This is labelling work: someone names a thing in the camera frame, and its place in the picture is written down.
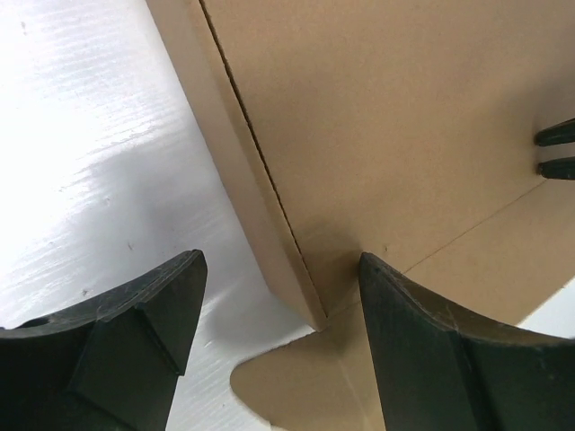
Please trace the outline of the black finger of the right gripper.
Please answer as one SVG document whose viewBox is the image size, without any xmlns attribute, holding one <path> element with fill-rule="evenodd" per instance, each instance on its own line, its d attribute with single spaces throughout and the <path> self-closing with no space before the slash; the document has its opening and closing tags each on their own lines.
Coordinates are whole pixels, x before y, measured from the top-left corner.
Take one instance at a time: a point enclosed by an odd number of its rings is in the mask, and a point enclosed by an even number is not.
<svg viewBox="0 0 575 431">
<path fill-rule="evenodd" d="M 573 143 L 575 141 L 575 119 L 568 119 L 538 131 L 534 141 L 541 147 Z"/>
<path fill-rule="evenodd" d="M 575 157 L 540 162 L 537 173 L 548 180 L 575 180 Z"/>
</svg>

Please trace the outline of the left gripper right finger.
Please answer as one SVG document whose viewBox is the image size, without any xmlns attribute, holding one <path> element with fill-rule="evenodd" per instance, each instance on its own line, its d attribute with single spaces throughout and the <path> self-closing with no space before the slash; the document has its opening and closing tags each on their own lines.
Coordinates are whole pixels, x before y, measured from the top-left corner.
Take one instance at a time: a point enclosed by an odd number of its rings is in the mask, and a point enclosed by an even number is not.
<svg viewBox="0 0 575 431">
<path fill-rule="evenodd" d="M 572 340 L 468 310 L 371 253 L 358 283 L 387 429 L 573 429 Z"/>
</svg>

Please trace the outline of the large cardboard box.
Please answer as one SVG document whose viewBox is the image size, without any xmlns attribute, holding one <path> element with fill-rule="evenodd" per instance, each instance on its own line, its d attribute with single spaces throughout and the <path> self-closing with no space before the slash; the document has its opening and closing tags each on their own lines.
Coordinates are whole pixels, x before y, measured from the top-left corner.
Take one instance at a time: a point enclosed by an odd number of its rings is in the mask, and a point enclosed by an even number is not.
<svg viewBox="0 0 575 431">
<path fill-rule="evenodd" d="M 389 430 L 358 264 L 570 339 L 571 1 L 152 1 L 270 291 L 312 333 L 248 359 L 235 396 L 275 430 Z"/>
</svg>

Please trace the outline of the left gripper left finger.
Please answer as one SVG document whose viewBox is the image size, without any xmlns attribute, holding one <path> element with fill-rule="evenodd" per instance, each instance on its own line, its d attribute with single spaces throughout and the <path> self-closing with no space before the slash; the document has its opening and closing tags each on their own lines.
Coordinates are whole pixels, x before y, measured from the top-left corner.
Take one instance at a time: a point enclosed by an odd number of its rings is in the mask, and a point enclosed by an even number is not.
<svg viewBox="0 0 575 431">
<path fill-rule="evenodd" d="M 185 251 L 121 286 L 2 330 L 2 429 L 165 429 L 207 275 L 202 251 Z"/>
</svg>

